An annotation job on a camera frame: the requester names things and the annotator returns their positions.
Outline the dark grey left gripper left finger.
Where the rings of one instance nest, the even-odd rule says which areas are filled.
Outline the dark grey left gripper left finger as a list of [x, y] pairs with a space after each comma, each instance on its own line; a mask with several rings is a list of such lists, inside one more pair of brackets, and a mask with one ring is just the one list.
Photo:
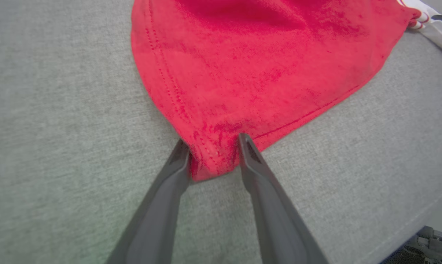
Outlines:
[[191, 183], [191, 154], [179, 140], [149, 187], [107, 264], [170, 264], [180, 199]]

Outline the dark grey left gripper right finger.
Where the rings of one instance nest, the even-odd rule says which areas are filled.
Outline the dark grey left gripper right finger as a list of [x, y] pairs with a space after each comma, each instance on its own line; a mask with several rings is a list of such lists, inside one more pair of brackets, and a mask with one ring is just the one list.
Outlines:
[[243, 184], [253, 204], [262, 262], [327, 264], [325, 254], [248, 134], [239, 134], [238, 149]]

